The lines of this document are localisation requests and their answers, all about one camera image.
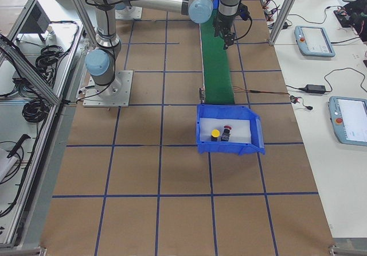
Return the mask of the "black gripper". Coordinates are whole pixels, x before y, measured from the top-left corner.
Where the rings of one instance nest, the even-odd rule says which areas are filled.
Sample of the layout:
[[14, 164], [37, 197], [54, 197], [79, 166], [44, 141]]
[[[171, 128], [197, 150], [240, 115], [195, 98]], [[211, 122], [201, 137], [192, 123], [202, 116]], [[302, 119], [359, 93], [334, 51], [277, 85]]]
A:
[[235, 33], [231, 31], [236, 15], [224, 15], [217, 11], [214, 21], [214, 36], [224, 40], [223, 50], [227, 50], [235, 41]]

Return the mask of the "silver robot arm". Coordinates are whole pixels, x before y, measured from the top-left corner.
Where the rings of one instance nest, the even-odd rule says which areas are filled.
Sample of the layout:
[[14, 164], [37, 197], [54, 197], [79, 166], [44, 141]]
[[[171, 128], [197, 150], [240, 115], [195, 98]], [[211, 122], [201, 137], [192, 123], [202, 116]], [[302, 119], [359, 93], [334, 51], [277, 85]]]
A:
[[97, 47], [86, 68], [94, 103], [216, 103], [233, 96], [227, 48], [240, 0], [87, 0]]
[[124, 3], [119, 3], [115, 5], [115, 9], [118, 12], [132, 12], [135, 10], [135, 7], [133, 6], [126, 6]]

